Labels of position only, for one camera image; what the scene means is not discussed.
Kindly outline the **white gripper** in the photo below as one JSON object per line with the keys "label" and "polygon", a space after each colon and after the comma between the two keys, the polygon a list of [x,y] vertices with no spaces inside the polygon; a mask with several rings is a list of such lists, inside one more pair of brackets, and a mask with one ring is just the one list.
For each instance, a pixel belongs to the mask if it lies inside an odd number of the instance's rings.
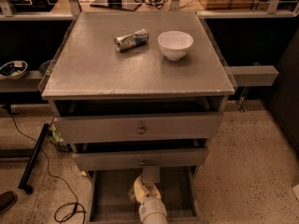
{"label": "white gripper", "polygon": [[167,213],[164,203],[159,199],[161,193],[154,183],[146,186],[139,176],[134,182],[135,199],[141,203],[139,206],[140,221],[142,224],[167,224]]}

